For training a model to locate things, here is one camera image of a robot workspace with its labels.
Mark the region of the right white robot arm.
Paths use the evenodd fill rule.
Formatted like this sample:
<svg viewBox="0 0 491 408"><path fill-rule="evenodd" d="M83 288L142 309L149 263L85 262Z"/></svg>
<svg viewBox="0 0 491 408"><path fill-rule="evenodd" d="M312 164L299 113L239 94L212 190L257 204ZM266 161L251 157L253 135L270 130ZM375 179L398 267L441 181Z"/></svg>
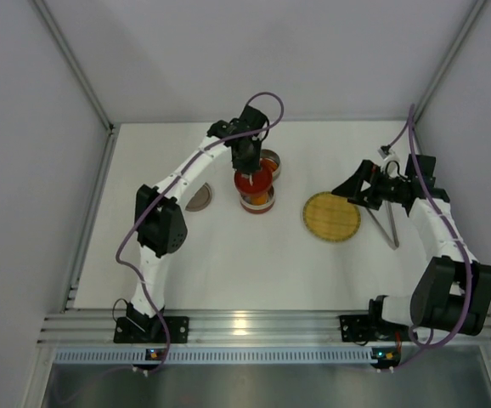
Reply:
<svg viewBox="0 0 491 408"><path fill-rule="evenodd" d="M425 250L427 266L411 295L373 299L378 320L476 336L491 304L491 265L464 243L449 195L435 185L435 165L433 156L410 155L405 169L390 173L388 165L364 160L331 193L368 210L385 202L402 206Z"/></svg>

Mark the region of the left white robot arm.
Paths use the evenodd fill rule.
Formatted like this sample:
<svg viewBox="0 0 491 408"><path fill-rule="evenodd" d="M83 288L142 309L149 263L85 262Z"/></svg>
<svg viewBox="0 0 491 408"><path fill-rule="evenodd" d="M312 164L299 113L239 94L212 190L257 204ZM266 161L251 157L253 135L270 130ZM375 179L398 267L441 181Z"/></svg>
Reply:
<svg viewBox="0 0 491 408"><path fill-rule="evenodd" d="M138 285L116 321L115 343L170 342L164 321L165 287L173 255L184 244L188 229L183 211L196 192L227 165L248 179L260 172L262 134L269 120L246 106L229 122L213 123L195 151L173 173L154 186L142 185L135 198L134 225L126 238L139 245Z"/></svg>

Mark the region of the steel food tongs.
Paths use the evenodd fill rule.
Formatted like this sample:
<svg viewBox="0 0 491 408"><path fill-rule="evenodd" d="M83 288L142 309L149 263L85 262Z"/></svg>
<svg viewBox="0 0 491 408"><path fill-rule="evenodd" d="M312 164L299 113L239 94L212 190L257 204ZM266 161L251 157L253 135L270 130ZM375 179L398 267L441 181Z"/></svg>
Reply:
<svg viewBox="0 0 491 408"><path fill-rule="evenodd" d="M366 212L374 223L377 231L381 234L381 237L384 239L385 243L392 250L397 250L400 247L400 242L398 239L397 225L392 209L392 204L386 201L383 204L383 208L384 211L382 212L382 214L386 216L384 221L382 221L377 215L377 213L379 212L378 210L373 211L367 208Z"/></svg>

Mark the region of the sesame burger bun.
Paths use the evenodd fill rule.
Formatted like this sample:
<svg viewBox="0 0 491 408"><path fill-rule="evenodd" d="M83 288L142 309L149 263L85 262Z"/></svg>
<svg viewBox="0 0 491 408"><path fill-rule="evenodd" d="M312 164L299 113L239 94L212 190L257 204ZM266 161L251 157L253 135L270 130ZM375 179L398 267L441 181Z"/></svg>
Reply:
<svg viewBox="0 0 491 408"><path fill-rule="evenodd" d="M265 193L263 195L255 196L251 198L251 204L253 206L262 206L269 201L269 194Z"/></svg>

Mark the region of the orange fried chicken piece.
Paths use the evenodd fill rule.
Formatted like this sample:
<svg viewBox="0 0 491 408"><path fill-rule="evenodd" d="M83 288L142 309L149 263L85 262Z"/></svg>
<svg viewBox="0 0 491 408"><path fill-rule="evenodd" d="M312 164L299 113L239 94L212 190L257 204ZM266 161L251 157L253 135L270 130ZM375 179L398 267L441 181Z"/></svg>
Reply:
<svg viewBox="0 0 491 408"><path fill-rule="evenodd" d="M276 173L278 170L279 165L275 162L272 161L271 159L263 158L262 159L262 164L272 173Z"/></svg>

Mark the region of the red round lid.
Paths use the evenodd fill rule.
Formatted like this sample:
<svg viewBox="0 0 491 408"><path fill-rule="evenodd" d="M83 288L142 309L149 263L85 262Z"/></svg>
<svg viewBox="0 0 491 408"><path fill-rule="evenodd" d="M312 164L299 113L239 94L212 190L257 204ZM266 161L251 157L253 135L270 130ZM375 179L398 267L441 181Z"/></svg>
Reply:
<svg viewBox="0 0 491 408"><path fill-rule="evenodd" d="M273 174L266 168L261 167L252 175L241 172L234 173L234 186L243 196L259 197L264 195L272 187Z"/></svg>

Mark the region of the taupe round lid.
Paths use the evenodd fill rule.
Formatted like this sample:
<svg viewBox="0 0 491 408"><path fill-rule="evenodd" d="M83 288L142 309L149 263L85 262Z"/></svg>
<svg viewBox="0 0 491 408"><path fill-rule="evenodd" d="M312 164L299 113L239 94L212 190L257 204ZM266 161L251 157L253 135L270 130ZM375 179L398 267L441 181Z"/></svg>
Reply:
<svg viewBox="0 0 491 408"><path fill-rule="evenodd" d="M212 187L204 183L199 190L193 195L185 207L185 210L196 213L204 210L212 201Z"/></svg>

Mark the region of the steel bowl red base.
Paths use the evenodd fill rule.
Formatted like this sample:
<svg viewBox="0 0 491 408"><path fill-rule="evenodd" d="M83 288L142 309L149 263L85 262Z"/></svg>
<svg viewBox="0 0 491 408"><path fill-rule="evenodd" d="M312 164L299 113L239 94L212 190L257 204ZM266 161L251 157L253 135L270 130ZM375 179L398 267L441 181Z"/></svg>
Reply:
<svg viewBox="0 0 491 408"><path fill-rule="evenodd" d="M252 214L266 213L273 208L274 203L275 192L273 187L259 197L240 195L240 205L245 211Z"/></svg>

